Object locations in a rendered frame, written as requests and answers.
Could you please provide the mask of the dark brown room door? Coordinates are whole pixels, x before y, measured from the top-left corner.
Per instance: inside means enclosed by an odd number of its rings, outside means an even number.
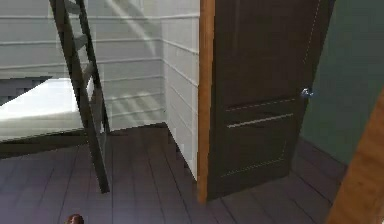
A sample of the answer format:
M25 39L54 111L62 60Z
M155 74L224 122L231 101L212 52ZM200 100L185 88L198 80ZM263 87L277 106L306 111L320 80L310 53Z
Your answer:
M207 197L287 176L336 0L216 0Z

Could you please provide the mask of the dark bunk bed white mattress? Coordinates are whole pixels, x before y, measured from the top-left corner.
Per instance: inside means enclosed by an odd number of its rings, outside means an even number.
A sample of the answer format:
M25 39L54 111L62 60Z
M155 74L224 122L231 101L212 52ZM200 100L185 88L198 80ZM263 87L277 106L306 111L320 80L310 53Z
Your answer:
M0 106L0 159L86 144L99 189L109 119L84 0L49 0L68 75L52 77Z

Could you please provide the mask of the small reddish brown round object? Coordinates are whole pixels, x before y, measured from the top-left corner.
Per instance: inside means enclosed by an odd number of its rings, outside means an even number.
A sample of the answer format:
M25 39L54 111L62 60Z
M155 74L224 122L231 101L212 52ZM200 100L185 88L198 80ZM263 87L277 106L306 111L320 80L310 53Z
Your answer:
M85 224L85 221L80 214L72 214L67 218L64 224Z

